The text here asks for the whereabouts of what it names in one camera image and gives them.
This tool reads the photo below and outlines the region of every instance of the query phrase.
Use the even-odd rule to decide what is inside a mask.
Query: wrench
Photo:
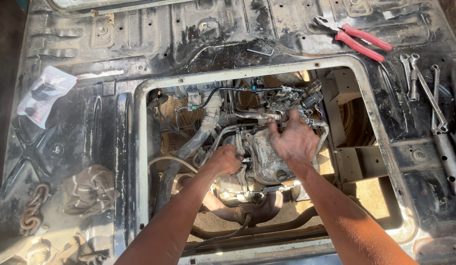
[[[438,65],[432,65],[431,71],[434,71],[434,100],[436,103],[439,103],[439,80],[440,80],[440,69]],[[437,129],[437,120],[436,112],[432,110],[431,116],[431,131],[432,135],[440,134],[440,131]]]
[[[400,55],[400,61],[403,63],[403,67],[405,68],[405,76],[406,76],[406,85],[408,86],[408,100],[413,102],[419,99],[419,94],[416,93],[416,87],[410,86],[410,78],[411,78],[411,69],[409,68],[409,55],[403,54]]]
[[[410,59],[411,66],[418,73],[419,82],[421,83],[421,86],[424,89],[424,92],[425,92],[427,98],[431,102],[432,108],[436,112],[437,118],[439,119],[439,125],[437,126],[437,129],[443,133],[446,133],[448,131],[447,120],[443,116],[443,113],[440,110],[439,105],[437,105],[437,102],[434,99],[434,96],[432,95],[431,90],[429,89],[428,85],[426,84],[426,81],[424,80],[424,77],[422,76],[421,72],[419,71],[418,66],[416,65],[416,62],[418,61],[418,59],[419,59],[419,55],[416,53],[413,53],[411,55],[411,59]]]

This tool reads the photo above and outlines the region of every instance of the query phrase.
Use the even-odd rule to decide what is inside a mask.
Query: plastic bag
[[[45,68],[40,79],[34,82],[17,106],[17,114],[27,115],[31,121],[45,129],[53,103],[66,95],[77,81],[75,76],[52,66]]]

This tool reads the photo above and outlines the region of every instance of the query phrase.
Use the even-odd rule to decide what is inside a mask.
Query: dirty metal surface
[[[144,100],[145,95],[137,94],[142,81],[223,73],[227,69],[238,69],[239,73],[246,70],[248,77],[251,66],[269,68],[317,58],[326,62],[341,55],[358,62],[355,67],[365,74],[358,84],[371,88],[370,92],[363,90],[362,96],[367,98],[368,110],[378,111],[369,116],[380,149],[387,152],[384,163],[393,176],[391,183],[400,209],[413,220],[404,224],[414,228],[409,230],[413,236],[402,238],[399,243],[409,255],[419,256],[422,264],[456,261],[452,248],[413,248],[418,239],[456,237],[456,197],[451,195],[431,137],[431,106],[424,96],[415,102],[406,100],[404,71],[399,61],[400,54],[418,53],[422,70],[438,64],[441,78],[450,83],[450,70],[456,63],[456,39],[437,1],[354,3],[357,4],[348,0],[198,0],[96,17],[64,18],[43,0],[31,2],[0,192],[0,238],[17,236],[19,216],[38,183],[50,184],[51,193],[59,194],[63,179],[87,166],[101,164],[116,175],[121,196],[114,208],[102,215],[69,222],[45,218],[44,225],[63,230],[74,227],[87,234],[91,247],[107,250],[111,262],[139,231],[135,205],[144,208],[147,203],[138,201],[139,192],[145,187],[135,187],[138,177],[146,176],[141,172],[147,171],[136,156],[141,138],[136,133],[139,121],[135,102]],[[313,24],[314,15],[364,29],[390,42],[394,49],[377,50],[386,58],[377,63],[335,41]],[[273,53],[265,56],[247,49]],[[15,110],[48,65],[80,80],[55,102],[47,129],[42,130],[26,117],[17,116]],[[439,101],[446,106],[443,111],[448,120],[452,120],[453,113],[449,111],[452,104],[446,105],[452,101],[450,96],[443,95]],[[425,162],[413,159],[415,149],[426,153]],[[50,199],[48,203],[43,207],[53,210],[44,209],[44,215],[55,212],[59,217],[64,202]],[[334,251],[330,243],[326,246],[315,242],[313,245],[319,244],[321,251],[319,247],[294,246],[282,250],[282,257],[304,255],[300,250],[316,255]],[[413,251],[417,249],[425,250],[422,256]],[[259,257],[257,261],[269,262],[268,255],[259,253],[254,256]]]

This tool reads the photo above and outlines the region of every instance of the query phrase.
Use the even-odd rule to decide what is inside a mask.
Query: dirt ground
[[[242,103],[247,104],[248,100],[249,100],[248,95],[241,94]],[[171,123],[175,125],[176,123],[175,123],[174,110],[177,109],[178,107],[186,106],[186,105],[187,105],[186,99],[174,101],[174,100],[172,100],[172,97],[170,97],[169,100],[165,104],[161,105],[161,112],[167,118],[171,119]],[[180,117],[181,126],[190,125],[196,118],[203,117],[203,110],[196,110],[193,112],[188,112],[186,110],[183,110],[180,113],[179,117]],[[193,135],[193,133],[195,133],[195,132],[187,131],[187,133],[189,135]],[[170,133],[170,134],[168,134],[168,136],[169,136],[168,151],[177,150],[185,143],[185,141],[183,139],[181,139],[181,137],[178,137],[174,133]],[[321,174],[334,173],[334,169],[331,166],[331,162],[329,159],[329,152],[327,149],[320,152],[317,155],[317,159],[319,162]],[[180,176],[182,176],[182,174],[177,175],[176,180],[174,181],[174,185],[173,185],[174,187]],[[381,193],[381,190],[379,187],[378,179],[370,179],[370,180],[366,180],[366,181],[361,181],[361,182],[358,182],[356,185],[357,185],[357,197],[360,199],[360,202],[362,203],[362,205],[367,210],[369,210],[370,213],[375,218],[382,218],[382,217],[389,216],[387,207],[385,205],[385,200],[383,199],[383,196],[382,196],[382,193]],[[274,217],[274,219],[272,219],[266,223],[259,224],[258,226],[281,224],[281,223],[286,223],[286,222],[292,221],[295,218],[297,218],[305,209],[307,209],[311,206],[313,206],[313,204],[310,201],[284,203],[279,214],[276,217]],[[318,225],[318,224],[322,224],[322,221],[319,218],[319,216],[316,216],[316,217],[312,218],[310,221],[308,221],[305,225],[299,227],[298,229],[302,229],[302,228],[306,228],[308,226]],[[209,232],[234,230],[234,229],[238,229],[240,227],[239,224],[220,219],[219,217],[217,217],[215,214],[213,214],[211,212],[197,214],[194,225],[200,227],[201,229],[203,229],[205,231],[209,231]],[[188,242],[191,242],[191,241],[200,242],[200,241],[202,241],[202,239],[196,238],[196,237],[190,235],[188,238]]]

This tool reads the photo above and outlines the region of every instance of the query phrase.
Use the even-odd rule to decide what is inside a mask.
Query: cloth
[[[102,165],[92,165],[63,181],[70,198],[63,213],[78,217],[101,214],[112,208],[120,193],[115,190],[112,171]]]
[[[97,265],[101,264],[106,257],[102,254],[93,253],[86,240],[76,234],[71,238],[71,241],[65,247],[58,251],[53,259],[47,264],[50,265]]]

